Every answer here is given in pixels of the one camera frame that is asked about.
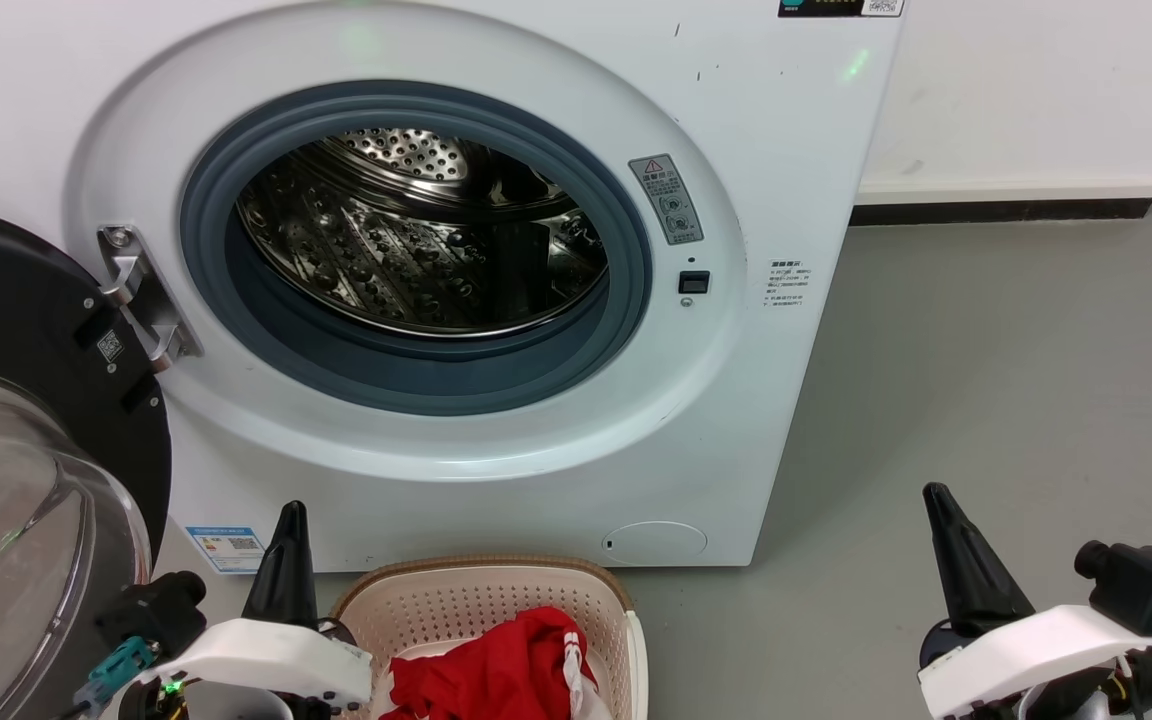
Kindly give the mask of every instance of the red cloth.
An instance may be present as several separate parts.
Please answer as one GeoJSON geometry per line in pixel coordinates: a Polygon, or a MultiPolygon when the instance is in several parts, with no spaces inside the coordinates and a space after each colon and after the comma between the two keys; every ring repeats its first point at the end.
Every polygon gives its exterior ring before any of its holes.
{"type": "Polygon", "coordinates": [[[394,659],[391,700],[397,710],[380,720],[568,720],[571,692],[563,679],[563,635],[579,637],[581,674],[585,634],[566,612],[538,607],[521,612],[483,637],[447,655],[394,659]]]}

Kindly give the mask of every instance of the baseboard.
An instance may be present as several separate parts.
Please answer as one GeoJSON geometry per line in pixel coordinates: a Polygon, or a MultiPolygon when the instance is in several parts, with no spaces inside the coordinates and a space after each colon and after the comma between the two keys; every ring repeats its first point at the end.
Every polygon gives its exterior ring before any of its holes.
{"type": "Polygon", "coordinates": [[[850,225],[1009,223],[1024,220],[1139,219],[1152,181],[1033,187],[1006,183],[861,184],[850,225]]]}
{"type": "Polygon", "coordinates": [[[1036,182],[861,182],[856,205],[929,205],[940,202],[1128,200],[1152,197],[1152,179],[1036,182]]]}

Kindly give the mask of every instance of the washing machine door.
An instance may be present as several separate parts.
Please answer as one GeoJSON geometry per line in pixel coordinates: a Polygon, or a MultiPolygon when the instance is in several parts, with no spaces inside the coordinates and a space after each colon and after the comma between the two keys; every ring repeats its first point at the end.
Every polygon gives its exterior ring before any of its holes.
{"type": "Polygon", "coordinates": [[[0,220],[0,719],[54,717],[147,582],[170,486],[145,348],[96,281],[0,220]]]}

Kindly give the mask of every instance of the qr code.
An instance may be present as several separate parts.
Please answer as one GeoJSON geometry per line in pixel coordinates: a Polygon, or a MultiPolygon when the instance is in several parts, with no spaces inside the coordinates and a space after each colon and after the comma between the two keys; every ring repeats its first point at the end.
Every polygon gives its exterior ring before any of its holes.
{"type": "Polygon", "coordinates": [[[100,355],[105,356],[106,363],[113,363],[115,357],[123,354],[123,343],[118,340],[114,331],[105,333],[105,338],[96,341],[96,347],[100,348],[100,355]]]}
{"type": "Polygon", "coordinates": [[[861,8],[861,15],[895,18],[904,5],[905,0],[865,0],[864,8],[861,8]]]}

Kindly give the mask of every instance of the white wall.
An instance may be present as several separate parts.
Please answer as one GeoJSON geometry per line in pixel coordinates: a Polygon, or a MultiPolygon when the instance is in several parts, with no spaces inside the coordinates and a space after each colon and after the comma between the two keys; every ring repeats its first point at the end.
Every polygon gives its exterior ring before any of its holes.
{"type": "Polygon", "coordinates": [[[1152,1],[905,13],[861,204],[1152,197],[1152,1]]]}

